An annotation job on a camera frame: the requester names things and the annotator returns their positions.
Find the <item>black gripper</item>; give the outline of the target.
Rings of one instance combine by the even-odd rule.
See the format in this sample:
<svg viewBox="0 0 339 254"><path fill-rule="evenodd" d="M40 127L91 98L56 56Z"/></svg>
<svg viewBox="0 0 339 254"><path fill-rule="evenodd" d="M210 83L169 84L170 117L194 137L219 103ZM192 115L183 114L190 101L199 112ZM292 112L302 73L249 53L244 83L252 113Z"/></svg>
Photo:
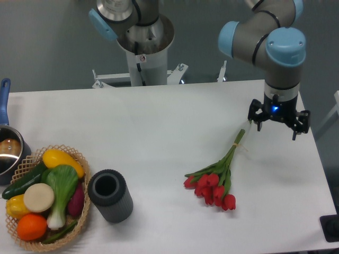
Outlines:
<svg viewBox="0 0 339 254"><path fill-rule="evenodd" d="M280 101L277 94L271 97L264 94L263 104L257 99L252 100L247 118L257 125L258 131L261 130L262 123L267 120L291 125L292 140L295 141L297 135L307 134L310 128L310 111L296 111L297 98L298 96L295 96L291 100Z"/></svg>

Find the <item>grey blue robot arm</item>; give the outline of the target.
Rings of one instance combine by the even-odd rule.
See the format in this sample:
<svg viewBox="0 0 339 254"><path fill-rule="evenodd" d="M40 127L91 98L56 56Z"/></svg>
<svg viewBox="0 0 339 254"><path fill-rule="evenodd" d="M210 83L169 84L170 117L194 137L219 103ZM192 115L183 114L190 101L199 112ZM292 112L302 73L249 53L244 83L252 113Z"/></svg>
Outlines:
<svg viewBox="0 0 339 254"><path fill-rule="evenodd" d="M219 50L265 71L264 100L253 100L248 119L257 126L284 123L294 135L307 133L310 112L297 111L306 38L293 27L302 1L256 1L246 23L230 21L218 36ZM125 51L132 86L167 85L167 51L174 40L171 21L158 1L97 1L88 14L97 32Z"/></svg>

